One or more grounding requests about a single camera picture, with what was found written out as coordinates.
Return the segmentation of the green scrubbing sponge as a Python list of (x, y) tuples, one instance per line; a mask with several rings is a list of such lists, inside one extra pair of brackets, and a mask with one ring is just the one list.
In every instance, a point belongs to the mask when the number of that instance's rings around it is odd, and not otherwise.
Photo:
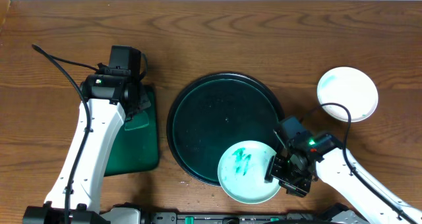
[(125, 130), (132, 131), (140, 128), (145, 128), (149, 125), (149, 117), (147, 112), (142, 111), (136, 115), (131, 115), (125, 120)]

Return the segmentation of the mint green plate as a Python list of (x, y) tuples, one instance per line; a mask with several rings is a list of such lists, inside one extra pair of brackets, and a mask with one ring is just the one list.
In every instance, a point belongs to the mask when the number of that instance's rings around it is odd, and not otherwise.
[(247, 140), (232, 145), (218, 164), (220, 186), (231, 198), (244, 204), (268, 201), (280, 190), (276, 179), (265, 180), (274, 155), (274, 149), (262, 142)]

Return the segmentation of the white plate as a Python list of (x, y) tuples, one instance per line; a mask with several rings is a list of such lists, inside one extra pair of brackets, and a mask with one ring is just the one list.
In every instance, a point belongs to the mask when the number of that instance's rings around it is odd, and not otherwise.
[(352, 67), (336, 67), (319, 80), (318, 102), (333, 118), (359, 122), (369, 118), (378, 105), (378, 90), (364, 72)]

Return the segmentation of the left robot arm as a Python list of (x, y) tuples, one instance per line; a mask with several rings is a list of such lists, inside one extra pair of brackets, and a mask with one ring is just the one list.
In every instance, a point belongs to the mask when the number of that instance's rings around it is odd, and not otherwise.
[(150, 171), (158, 166), (156, 98), (141, 88), (142, 111), (134, 117), (121, 104), (92, 98), (80, 104), (78, 125), (63, 168), (41, 207), (29, 206), (23, 223), (149, 223), (137, 205), (101, 213), (104, 177)]

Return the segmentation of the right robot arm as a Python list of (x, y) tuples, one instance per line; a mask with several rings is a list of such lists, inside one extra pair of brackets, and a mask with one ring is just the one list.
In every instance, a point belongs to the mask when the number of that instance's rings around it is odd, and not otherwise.
[(421, 210), (407, 204), (367, 172), (331, 134), (276, 133), (281, 151), (270, 158), (265, 180), (304, 197), (313, 181), (339, 192), (369, 223), (420, 223)]

